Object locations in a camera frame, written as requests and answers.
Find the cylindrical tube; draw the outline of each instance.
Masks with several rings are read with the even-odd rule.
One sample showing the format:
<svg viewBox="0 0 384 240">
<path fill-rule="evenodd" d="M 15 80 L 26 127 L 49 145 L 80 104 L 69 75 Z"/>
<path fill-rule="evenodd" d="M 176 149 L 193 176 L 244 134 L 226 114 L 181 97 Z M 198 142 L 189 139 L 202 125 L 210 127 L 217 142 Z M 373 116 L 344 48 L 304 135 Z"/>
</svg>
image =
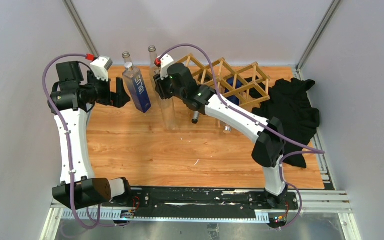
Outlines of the cylindrical tube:
<svg viewBox="0 0 384 240">
<path fill-rule="evenodd" d="M 155 46 L 149 46 L 149 78 L 152 83 L 152 89 L 155 93 L 156 101 L 161 109 L 162 120 L 164 122 L 164 126 L 168 130 L 174 130 L 177 127 L 176 123 L 176 113 L 175 113 L 175 105 L 173 102 L 173 97 L 170 99 L 161 99 L 160 95 L 156 91 L 156 84 L 154 81 L 154 76 L 160 73 L 160 68 L 155 66 L 155 59 L 157 58 L 157 49 Z"/>
<path fill-rule="evenodd" d="M 199 118 L 200 118 L 200 112 L 199 111 L 193 112 L 192 123 L 197 124 Z"/>
</svg>

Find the red connector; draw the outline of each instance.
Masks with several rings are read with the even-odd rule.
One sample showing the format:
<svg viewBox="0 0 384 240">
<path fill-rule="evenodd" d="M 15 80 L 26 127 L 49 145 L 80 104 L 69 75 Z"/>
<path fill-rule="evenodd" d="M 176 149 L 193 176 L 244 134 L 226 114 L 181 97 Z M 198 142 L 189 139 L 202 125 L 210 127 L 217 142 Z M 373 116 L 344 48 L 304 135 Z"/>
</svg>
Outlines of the red connector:
<svg viewBox="0 0 384 240">
<path fill-rule="evenodd" d="M 161 60 L 157 57 L 155 58 L 155 62 L 154 62 L 155 66 L 157 67 L 161 67 Z"/>
<path fill-rule="evenodd" d="M 89 61 L 94 61 L 95 60 L 95 56 L 93 54 L 86 54 L 86 59 L 89 60 Z"/>
</svg>

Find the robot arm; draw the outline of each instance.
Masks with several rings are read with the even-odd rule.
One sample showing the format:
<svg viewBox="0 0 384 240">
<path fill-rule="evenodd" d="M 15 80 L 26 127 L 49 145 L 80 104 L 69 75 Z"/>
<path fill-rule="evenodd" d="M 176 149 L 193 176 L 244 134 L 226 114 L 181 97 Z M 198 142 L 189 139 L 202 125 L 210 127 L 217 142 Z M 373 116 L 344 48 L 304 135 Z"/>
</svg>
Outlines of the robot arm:
<svg viewBox="0 0 384 240">
<path fill-rule="evenodd" d="M 87 84 L 79 62 L 64 62 L 56 65 L 59 82 L 52 88 L 51 98 L 64 117 L 70 134 L 73 171 L 69 168 L 69 154 L 66 140 L 67 132 L 60 118 L 55 115 L 61 142 L 62 168 L 61 185 L 52 189 L 53 197 L 66 207 L 70 207 L 71 173 L 74 173 L 75 207 L 81 209 L 117 199 L 118 203 L 126 203 L 131 198 L 129 182 L 125 178 L 108 180 L 95 178 L 89 161 L 86 127 L 88 121 L 87 104 L 102 104 L 116 108 L 123 107 L 130 101 L 121 78 L 116 79 L 116 92 L 110 91 L 108 69 L 112 61 L 101 56 L 95 59 L 87 72 Z"/>
<path fill-rule="evenodd" d="M 255 116 L 240 107 L 237 110 L 242 114 L 226 107 L 214 89 L 198 85 L 191 71 L 183 63 L 175 63 L 167 54 L 161 58 L 161 62 L 156 63 L 160 65 L 161 73 L 154 76 L 155 89 L 162 99 L 177 97 L 192 111 L 227 123 L 255 144 L 252 158 L 263 168 L 266 197 L 269 202 L 273 202 L 273 205 L 280 203 L 287 193 L 286 184 L 281 179 L 283 168 L 280 166 L 280 160 L 285 152 L 285 142 L 246 116 L 284 134 L 282 123 L 277 118 L 269 120 Z"/>
</svg>

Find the black cloth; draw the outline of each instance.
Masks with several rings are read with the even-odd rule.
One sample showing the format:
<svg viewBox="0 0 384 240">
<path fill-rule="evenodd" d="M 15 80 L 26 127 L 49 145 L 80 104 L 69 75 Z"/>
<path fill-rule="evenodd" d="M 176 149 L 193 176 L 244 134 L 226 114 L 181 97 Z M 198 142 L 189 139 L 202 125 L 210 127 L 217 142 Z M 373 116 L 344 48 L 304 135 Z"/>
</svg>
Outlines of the black cloth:
<svg viewBox="0 0 384 240">
<path fill-rule="evenodd" d="M 286 137 L 308 145 L 320 125 L 320 112 L 317 108 L 311 107 L 307 97 L 307 91 L 314 84 L 316 82 L 313 80 L 301 81 L 292 78 L 289 82 L 280 79 L 268 91 L 270 100 L 262 102 L 260 108 L 253 108 L 252 113 L 269 120 L 273 117 L 280 119 Z M 255 99 L 262 97 L 255 89 L 250 90 L 249 95 Z M 285 155 L 296 151 L 302 151 L 302 148 L 286 143 Z M 284 162 L 295 167 L 307 168 L 301 154 L 288 157 Z"/>
</svg>

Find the orange wire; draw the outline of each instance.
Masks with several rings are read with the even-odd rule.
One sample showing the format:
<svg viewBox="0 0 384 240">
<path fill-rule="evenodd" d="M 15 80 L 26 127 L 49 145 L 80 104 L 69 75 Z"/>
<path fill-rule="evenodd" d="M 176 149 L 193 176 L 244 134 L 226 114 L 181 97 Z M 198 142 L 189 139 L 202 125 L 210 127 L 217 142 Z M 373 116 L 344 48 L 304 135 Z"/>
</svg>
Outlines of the orange wire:
<svg viewBox="0 0 384 240">
<path fill-rule="evenodd" d="M 135 205 L 136 205 L 136 200 L 135 200 L 134 198 L 132 198 L 132 200 L 133 200 L 133 206 L 132 206 L 132 207 L 135 207 Z"/>
<path fill-rule="evenodd" d="M 289 203 L 287 201 L 285 201 L 285 204 L 286 204 L 286 213 L 281 216 L 282 218 L 286 218 L 286 216 L 289 213 Z"/>
<path fill-rule="evenodd" d="M 134 202 L 136 202 L 135 199 L 137 199 L 137 206 L 136 206 L 136 209 L 135 209 L 135 211 L 136 211 L 136 210 L 138 210 L 139 205 L 141 204 L 141 202 L 140 202 L 141 199 L 138 196 L 134 196 L 134 198 L 133 198 Z"/>
</svg>

